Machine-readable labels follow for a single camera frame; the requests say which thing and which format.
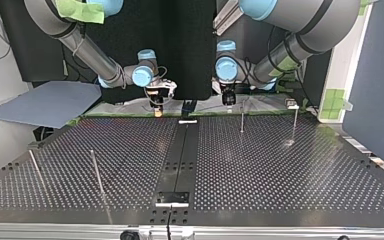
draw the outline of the green tape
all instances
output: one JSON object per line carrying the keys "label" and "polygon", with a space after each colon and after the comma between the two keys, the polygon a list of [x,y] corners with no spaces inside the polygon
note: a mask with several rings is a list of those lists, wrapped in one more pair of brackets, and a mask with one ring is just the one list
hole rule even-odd
{"label": "green tape", "polygon": [[345,103],[344,97],[345,90],[343,89],[327,89],[320,118],[331,120],[339,119]]}
{"label": "green tape", "polygon": [[369,6],[369,0],[361,0],[361,7],[360,7],[360,12],[358,13],[358,15],[359,16],[366,15],[368,6]]}
{"label": "green tape", "polygon": [[326,126],[326,125],[319,125],[317,127],[318,131],[317,133],[321,133],[327,137],[334,137],[336,136],[336,132],[335,130],[333,130],[332,128],[330,128],[329,126]]}
{"label": "green tape", "polygon": [[[285,71],[290,71],[290,70],[294,70],[298,67],[298,64],[292,60],[292,58],[290,58],[289,56],[287,56],[285,59],[283,59],[283,61],[281,61],[278,65],[277,65],[278,68],[282,69],[282,70],[285,70]],[[270,74],[269,76],[270,77],[280,77],[282,76],[283,73],[278,71],[277,69],[274,69]]]}
{"label": "green tape", "polygon": [[105,12],[102,4],[88,4],[76,0],[56,0],[55,2],[61,17],[87,23],[104,23]]}
{"label": "green tape", "polygon": [[74,126],[77,126],[77,124],[79,124],[81,118],[78,117],[78,118],[75,118],[73,120],[70,120],[68,123],[66,123],[67,126],[70,126],[70,127],[74,127]]}

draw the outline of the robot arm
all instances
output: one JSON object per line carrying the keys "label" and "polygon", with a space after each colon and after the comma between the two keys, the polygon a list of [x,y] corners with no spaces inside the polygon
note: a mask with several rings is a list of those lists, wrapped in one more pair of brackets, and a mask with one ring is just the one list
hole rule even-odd
{"label": "robot arm", "polygon": [[[102,3],[106,17],[117,14],[123,0],[87,0],[88,3]],[[136,84],[143,88],[168,88],[173,95],[176,85],[162,81],[158,75],[155,52],[150,49],[138,53],[139,64],[122,68],[109,58],[87,35],[82,34],[79,24],[60,17],[55,0],[25,0],[27,10],[36,24],[49,36],[58,39],[98,74],[104,88],[123,87]]]}
{"label": "robot arm", "polygon": [[60,40],[98,74],[108,87],[125,86],[123,69],[110,59],[88,36],[83,36],[77,22],[59,16],[53,0],[25,0],[35,23],[49,36]]}
{"label": "robot arm", "polygon": [[[276,70],[293,72],[279,67],[285,59],[299,65],[310,56],[335,47],[354,26],[360,4],[360,0],[239,0],[244,14],[293,33],[260,63],[249,63],[250,85],[267,86],[274,80],[271,73]],[[244,61],[234,56],[235,50],[232,42],[218,45],[216,72],[222,84],[242,82],[246,77]]]}

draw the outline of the end effector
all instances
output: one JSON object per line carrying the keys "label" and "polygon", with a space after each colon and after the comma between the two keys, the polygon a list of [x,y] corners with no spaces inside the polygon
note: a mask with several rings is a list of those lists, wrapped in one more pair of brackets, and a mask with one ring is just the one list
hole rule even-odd
{"label": "end effector", "polygon": [[236,104],[236,84],[249,84],[251,89],[271,90],[276,84],[276,78],[264,82],[255,76],[256,65],[236,57],[236,43],[221,41],[217,45],[216,74],[222,88],[223,104]]}
{"label": "end effector", "polygon": [[[144,88],[145,95],[150,101],[151,107],[155,111],[156,117],[161,117],[163,112],[164,97],[163,94],[168,90],[168,98],[174,97],[174,91],[177,84],[168,79],[164,79],[167,74],[167,68],[158,66],[157,56],[154,50],[144,49],[138,53],[137,65],[120,67],[120,77],[115,82],[110,82],[98,77],[99,83],[104,88],[113,88],[121,86],[125,88],[127,85],[136,85]],[[164,69],[165,73],[160,75],[160,69]]]}

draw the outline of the metal frame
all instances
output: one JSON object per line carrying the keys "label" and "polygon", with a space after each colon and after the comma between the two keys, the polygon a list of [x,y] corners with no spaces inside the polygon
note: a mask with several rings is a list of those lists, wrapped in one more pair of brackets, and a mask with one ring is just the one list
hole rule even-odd
{"label": "metal frame", "polygon": [[[245,119],[245,134],[249,133],[249,118],[261,118],[265,116],[251,116]],[[294,116],[284,116],[291,121],[285,122],[285,127],[293,126]],[[195,197],[195,176],[197,174],[197,151],[199,146],[200,124],[177,125],[176,135],[173,137],[169,152],[165,157],[165,165],[160,172],[160,177],[154,196],[153,206],[143,212],[124,211],[0,211],[0,238],[43,238],[53,239],[116,239],[125,231],[137,231],[143,239],[168,239],[170,231],[173,239],[214,239],[215,236],[223,236],[223,239],[303,239],[313,237],[317,239],[338,238],[341,235],[365,239],[384,238],[384,215],[373,213],[315,213],[311,211],[295,212],[288,214],[251,213],[218,211],[217,214],[197,212],[193,208]],[[241,116],[238,119],[237,131],[240,133]],[[49,138],[46,144],[55,141],[61,134],[70,128],[63,129],[57,135]],[[380,181],[384,182],[384,171],[377,168],[364,154],[353,148],[340,136],[333,136],[338,147],[344,148],[347,154],[355,159],[365,159],[359,164],[367,166],[367,171]],[[29,161],[28,153],[12,162],[12,167]],[[0,178],[6,171],[0,171]],[[189,192],[190,206],[184,208],[156,207],[162,192]],[[24,222],[22,224],[9,224],[9,222]],[[331,228],[331,226],[353,226],[352,228]]]}

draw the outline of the metal post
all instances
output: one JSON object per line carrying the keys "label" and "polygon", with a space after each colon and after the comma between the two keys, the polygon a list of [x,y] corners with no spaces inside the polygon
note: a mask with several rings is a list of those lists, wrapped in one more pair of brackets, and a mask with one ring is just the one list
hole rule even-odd
{"label": "metal post", "polygon": [[34,152],[33,150],[29,150],[29,154],[30,154],[30,157],[33,161],[33,164],[34,164],[34,168],[36,169],[36,171],[40,171],[40,168],[39,168],[39,165],[37,164],[37,161],[36,161],[36,157],[34,156]]}
{"label": "metal post", "polygon": [[242,118],[241,118],[241,133],[244,133],[244,127],[245,127],[245,101],[242,102]]}
{"label": "metal post", "polygon": [[96,161],[95,151],[90,150],[90,156],[92,158],[93,166],[95,167],[95,173],[96,173],[96,178],[98,179],[99,188],[101,190],[101,193],[105,194],[104,186],[102,185],[102,181],[101,181],[101,174],[99,173],[98,162]]}
{"label": "metal post", "polygon": [[295,110],[294,129],[297,127],[298,111],[299,111],[299,109]]}

